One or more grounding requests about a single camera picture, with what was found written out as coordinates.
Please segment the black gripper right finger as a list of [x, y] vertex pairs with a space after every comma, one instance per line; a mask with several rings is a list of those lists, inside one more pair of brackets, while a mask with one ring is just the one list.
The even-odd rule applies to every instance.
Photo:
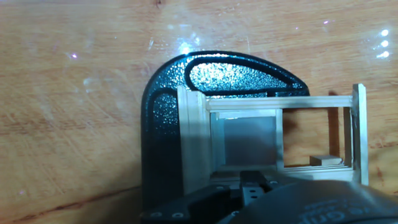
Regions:
[[242, 206], [246, 207], [264, 194], [283, 187], [274, 173], [264, 170], [244, 170], [239, 173]]

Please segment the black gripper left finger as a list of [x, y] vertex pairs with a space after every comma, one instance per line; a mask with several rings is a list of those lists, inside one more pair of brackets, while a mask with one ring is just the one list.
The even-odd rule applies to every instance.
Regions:
[[242, 209], [242, 193], [227, 185], [211, 185], [141, 215], [142, 224], [228, 223]]

